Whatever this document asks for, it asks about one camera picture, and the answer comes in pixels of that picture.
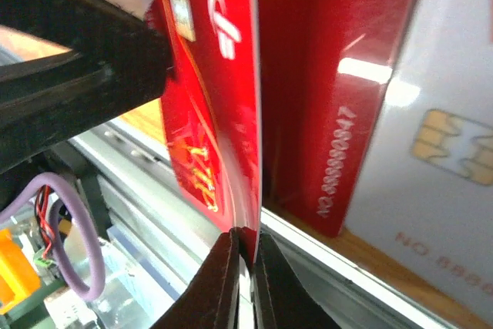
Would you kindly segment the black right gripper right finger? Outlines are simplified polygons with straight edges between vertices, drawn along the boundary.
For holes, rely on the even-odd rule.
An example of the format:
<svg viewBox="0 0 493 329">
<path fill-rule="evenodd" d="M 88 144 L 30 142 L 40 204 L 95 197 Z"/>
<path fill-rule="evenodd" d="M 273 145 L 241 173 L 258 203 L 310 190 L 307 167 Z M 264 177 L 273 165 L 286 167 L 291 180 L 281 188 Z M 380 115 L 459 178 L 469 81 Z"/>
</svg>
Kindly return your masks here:
<svg viewBox="0 0 493 329">
<path fill-rule="evenodd" d="M 309 295 L 274 238 L 260 234 L 253 265 L 253 311 L 256 328 L 338 328 Z"/>
</svg>

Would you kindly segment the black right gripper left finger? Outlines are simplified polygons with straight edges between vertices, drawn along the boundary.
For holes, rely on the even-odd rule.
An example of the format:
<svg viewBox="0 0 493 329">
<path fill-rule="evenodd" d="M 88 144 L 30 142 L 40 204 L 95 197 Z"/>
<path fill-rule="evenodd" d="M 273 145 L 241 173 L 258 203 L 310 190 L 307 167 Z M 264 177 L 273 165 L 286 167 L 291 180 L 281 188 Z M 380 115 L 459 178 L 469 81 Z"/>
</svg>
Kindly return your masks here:
<svg viewBox="0 0 493 329">
<path fill-rule="evenodd" d="M 217 238 L 189 286 L 154 328 L 235 328 L 239 297 L 237 228 Z"/>
</svg>

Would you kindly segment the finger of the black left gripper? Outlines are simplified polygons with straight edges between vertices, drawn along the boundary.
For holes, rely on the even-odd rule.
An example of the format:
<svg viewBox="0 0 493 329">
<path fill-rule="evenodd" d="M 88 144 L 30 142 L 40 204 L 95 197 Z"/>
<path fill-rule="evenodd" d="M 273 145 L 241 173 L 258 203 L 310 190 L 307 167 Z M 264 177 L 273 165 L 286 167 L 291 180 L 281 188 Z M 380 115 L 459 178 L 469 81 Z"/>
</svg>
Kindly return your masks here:
<svg viewBox="0 0 493 329">
<path fill-rule="evenodd" d="M 106 0 L 1 0 L 1 24 L 66 52 L 1 68 L 1 169 L 160 97 L 167 37 Z"/>
</svg>

